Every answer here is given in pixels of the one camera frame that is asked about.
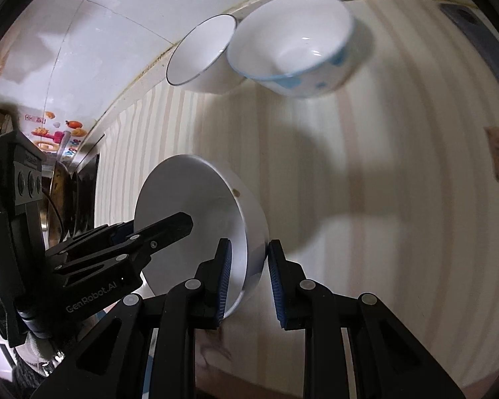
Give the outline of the plain white bowl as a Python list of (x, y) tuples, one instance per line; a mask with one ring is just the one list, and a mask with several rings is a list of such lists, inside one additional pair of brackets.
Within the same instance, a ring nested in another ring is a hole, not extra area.
[(224, 313), (229, 317), (248, 300), (262, 275), (268, 243), (263, 209), (233, 171), (181, 154), (162, 161), (148, 175), (138, 195), (134, 227), (140, 231), (177, 212), (191, 216), (191, 233), (156, 252), (143, 277), (154, 295), (165, 294), (192, 277), (226, 238), (232, 243)]

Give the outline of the white bowl dark rim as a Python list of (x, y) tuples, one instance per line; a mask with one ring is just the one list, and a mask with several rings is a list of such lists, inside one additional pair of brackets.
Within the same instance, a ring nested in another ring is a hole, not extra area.
[(244, 77), (227, 60), (227, 48), (238, 26), (228, 14), (215, 15), (195, 26), (177, 45), (167, 64), (167, 83), (182, 89), (225, 94)]

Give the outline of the white bowl blue pattern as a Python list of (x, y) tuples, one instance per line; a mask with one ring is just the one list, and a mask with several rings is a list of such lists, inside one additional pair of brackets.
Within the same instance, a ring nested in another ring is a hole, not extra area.
[(227, 60), (279, 95), (323, 95), (349, 75), (354, 31), (354, 16), (340, 0), (273, 0), (242, 20)]

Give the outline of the black frying pan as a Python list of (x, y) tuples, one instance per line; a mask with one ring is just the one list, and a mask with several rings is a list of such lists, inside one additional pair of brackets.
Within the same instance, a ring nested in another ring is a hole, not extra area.
[(48, 248), (94, 228), (99, 160), (99, 155), (93, 156), (79, 171), (74, 172), (57, 161), (52, 177), (43, 179), (41, 224), (46, 226)]

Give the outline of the striped tablecloth with cat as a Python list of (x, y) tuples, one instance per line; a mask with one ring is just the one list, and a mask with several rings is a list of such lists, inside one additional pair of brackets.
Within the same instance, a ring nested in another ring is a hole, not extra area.
[(435, 0), (350, 2), (365, 57), (329, 95), (245, 81), (227, 95), (160, 82), (100, 144), (95, 221), (129, 220), (162, 160), (229, 167), (308, 277), (372, 292), (469, 397), (499, 374), (499, 84)]

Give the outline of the blue smartphone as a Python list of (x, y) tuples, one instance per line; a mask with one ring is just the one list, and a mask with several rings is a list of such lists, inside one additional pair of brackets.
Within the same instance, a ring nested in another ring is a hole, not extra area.
[(486, 24), (463, 5), (441, 4), (441, 11), (459, 28), (499, 83), (499, 40)]

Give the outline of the colourful wall stickers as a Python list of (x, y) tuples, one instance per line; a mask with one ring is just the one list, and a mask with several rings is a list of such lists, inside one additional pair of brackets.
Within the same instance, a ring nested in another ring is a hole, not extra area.
[(92, 121), (52, 111), (29, 110), (20, 114), (19, 127), (45, 154), (70, 161), (79, 150)]

